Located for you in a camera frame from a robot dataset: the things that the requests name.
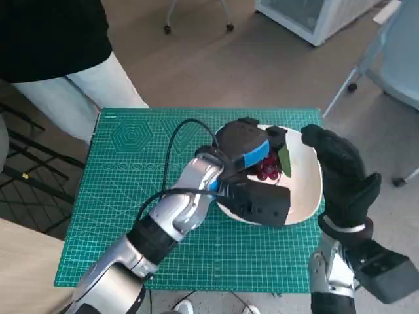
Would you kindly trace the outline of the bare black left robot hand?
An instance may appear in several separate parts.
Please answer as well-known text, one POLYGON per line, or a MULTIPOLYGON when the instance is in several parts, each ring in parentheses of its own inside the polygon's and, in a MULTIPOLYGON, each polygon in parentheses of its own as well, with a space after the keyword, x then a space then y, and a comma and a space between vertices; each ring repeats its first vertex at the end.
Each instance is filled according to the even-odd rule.
POLYGON ((235 172, 249 169, 286 144, 287 130, 279 126, 259 127, 259 121, 239 118, 226 123, 215 134, 213 145, 227 158, 235 172))

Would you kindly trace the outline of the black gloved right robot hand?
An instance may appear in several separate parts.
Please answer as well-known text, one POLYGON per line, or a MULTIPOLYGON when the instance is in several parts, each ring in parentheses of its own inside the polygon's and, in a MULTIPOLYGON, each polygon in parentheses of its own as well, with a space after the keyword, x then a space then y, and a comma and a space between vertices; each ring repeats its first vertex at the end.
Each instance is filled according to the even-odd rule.
POLYGON ((340 228, 363 224, 380 193, 381 174, 366 173, 359 150, 346 138, 313 124, 301 133, 302 142, 315 149, 323 171, 325 214, 340 228))

